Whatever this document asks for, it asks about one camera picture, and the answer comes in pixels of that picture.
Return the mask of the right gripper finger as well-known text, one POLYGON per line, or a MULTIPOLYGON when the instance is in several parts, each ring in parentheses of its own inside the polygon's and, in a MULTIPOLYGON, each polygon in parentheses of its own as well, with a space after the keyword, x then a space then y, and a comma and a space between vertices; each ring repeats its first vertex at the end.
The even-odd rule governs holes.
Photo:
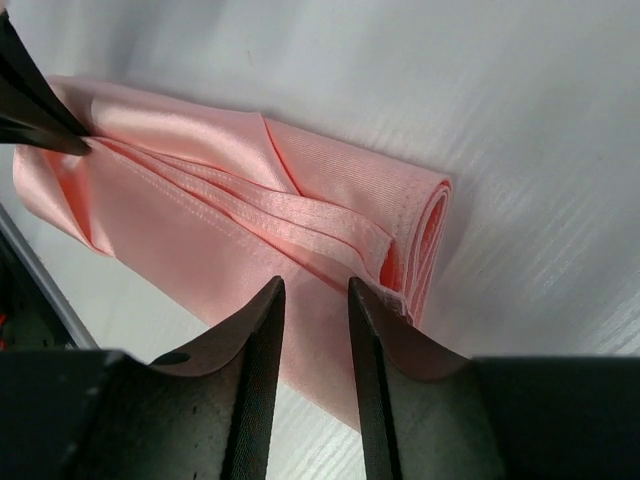
POLYGON ((276 276, 240 310, 150 364, 93 351, 99 373, 64 453, 67 479, 263 479, 285 326, 276 276))
POLYGON ((471 362, 401 319, 357 277, 348 315, 367 478, 504 478, 471 362))

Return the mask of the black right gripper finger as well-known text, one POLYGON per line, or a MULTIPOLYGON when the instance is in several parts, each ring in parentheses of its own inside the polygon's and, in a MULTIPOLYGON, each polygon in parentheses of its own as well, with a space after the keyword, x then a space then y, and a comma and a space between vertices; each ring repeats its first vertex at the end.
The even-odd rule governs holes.
POLYGON ((26 50, 7 12, 1 13, 1 137, 89 136, 56 96, 26 50))
POLYGON ((41 98, 1 85, 1 143, 83 156, 90 133, 55 95, 41 98))

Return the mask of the pink satin napkin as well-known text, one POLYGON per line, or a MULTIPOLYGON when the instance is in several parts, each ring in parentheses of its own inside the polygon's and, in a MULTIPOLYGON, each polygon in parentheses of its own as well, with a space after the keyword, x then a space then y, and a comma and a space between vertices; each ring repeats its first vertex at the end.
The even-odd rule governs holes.
POLYGON ((17 147, 25 206, 209 325, 281 277, 281 377, 357 427, 348 281, 418 325, 450 179, 258 113, 77 77, 52 86, 90 151, 17 147))

